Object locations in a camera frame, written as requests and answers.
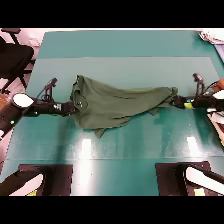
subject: chair seat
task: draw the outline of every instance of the chair seat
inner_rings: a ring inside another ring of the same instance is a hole
[[[18,76],[30,63],[34,50],[30,46],[7,43],[0,52],[0,78]]]

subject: office chair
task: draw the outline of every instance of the office chair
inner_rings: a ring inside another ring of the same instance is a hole
[[[25,68],[29,63],[35,63],[35,60],[31,60],[34,50],[30,46],[19,44],[15,34],[20,32],[20,28],[2,28],[1,31],[9,33],[15,42],[15,44],[6,43],[0,36],[0,78],[8,79],[8,82],[0,89],[0,93],[9,94],[10,91],[7,88],[17,77],[26,89],[24,74],[30,74],[32,71]]]

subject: olive green shirt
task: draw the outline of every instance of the olive green shirt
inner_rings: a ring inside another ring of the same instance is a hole
[[[106,128],[126,125],[136,114],[149,111],[156,113],[158,107],[168,107],[177,88],[117,89],[93,79],[77,76],[71,100],[77,127],[94,129],[100,138]]]

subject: yellow label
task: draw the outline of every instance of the yellow label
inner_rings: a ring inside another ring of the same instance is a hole
[[[184,103],[184,106],[188,109],[193,109],[192,103]]]
[[[204,188],[194,189],[195,196],[205,196]]]
[[[27,194],[26,196],[37,196],[37,190],[32,191],[31,193]]]

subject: teal tabletop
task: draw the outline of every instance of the teal tabletop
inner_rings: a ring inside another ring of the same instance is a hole
[[[77,75],[117,88],[177,87],[194,95],[192,74],[206,84],[224,77],[213,45],[193,31],[76,31],[45,34],[27,94],[53,77],[66,102]],[[224,175],[223,147],[204,110],[163,108],[106,130],[75,126],[73,116],[24,117],[15,127],[0,181],[19,164],[73,164],[71,195],[158,195],[157,162],[209,161]]]

